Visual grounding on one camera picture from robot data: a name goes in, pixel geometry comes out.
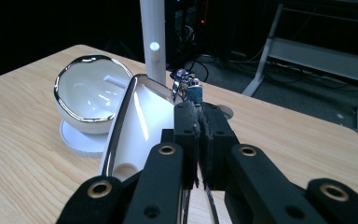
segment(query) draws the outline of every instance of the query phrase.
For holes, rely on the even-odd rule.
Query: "bowl rim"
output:
[[[98,119],[90,119],[90,118],[83,118],[81,116],[79,116],[77,113],[75,113],[74,111],[72,111],[68,105],[63,101],[63,99],[60,97],[58,91],[59,91],[59,82],[60,82],[60,78],[61,76],[68,71],[74,64],[77,63],[95,63],[99,60],[108,60],[111,61],[119,66],[121,66],[121,68],[124,69],[124,71],[127,73],[127,75],[129,76],[129,78],[132,78],[132,72],[130,71],[130,69],[128,69],[123,63],[119,62],[116,59],[107,57],[105,55],[102,54],[91,54],[91,55],[85,55],[85,56],[81,56],[78,57],[76,59],[74,59],[71,63],[69,63],[68,65],[66,65],[66,67],[57,75],[56,80],[55,80],[55,84],[54,84],[54,97],[57,101],[57,103],[61,106],[61,108],[72,118],[81,121],[81,122],[103,122],[103,121],[108,121],[111,120],[115,117],[115,114],[112,114],[111,116],[107,117],[107,118],[98,118]]]

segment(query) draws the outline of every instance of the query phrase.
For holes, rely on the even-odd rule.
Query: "wooden tabletop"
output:
[[[145,72],[142,63],[74,46],[0,76],[0,223],[55,222],[79,185],[98,174],[101,159],[76,155],[62,141],[53,96],[56,76],[88,54],[115,58],[133,74]],[[313,178],[328,177],[358,192],[357,133],[206,83],[203,87],[205,102],[234,111],[229,124],[241,143],[263,149],[290,181],[305,188]],[[190,223],[209,219],[198,191]],[[222,223],[229,222],[223,193],[214,195]]]

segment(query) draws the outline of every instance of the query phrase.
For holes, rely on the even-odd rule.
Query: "white plate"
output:
[[[63,142],[76,154],[101,158],[106,144],[108,133],[82,133],[78,129],[62,120],[60,134]]]

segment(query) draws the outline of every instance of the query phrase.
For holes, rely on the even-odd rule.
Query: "white bowl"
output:
[[[77,58],[57,76],[56,105],[62,118],[82,133],[108,133],[132,73],[103,55]]]

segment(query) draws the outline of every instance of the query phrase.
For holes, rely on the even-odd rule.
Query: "white rod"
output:
[[[166,85],[164,0],[140,0],[147,75]]]

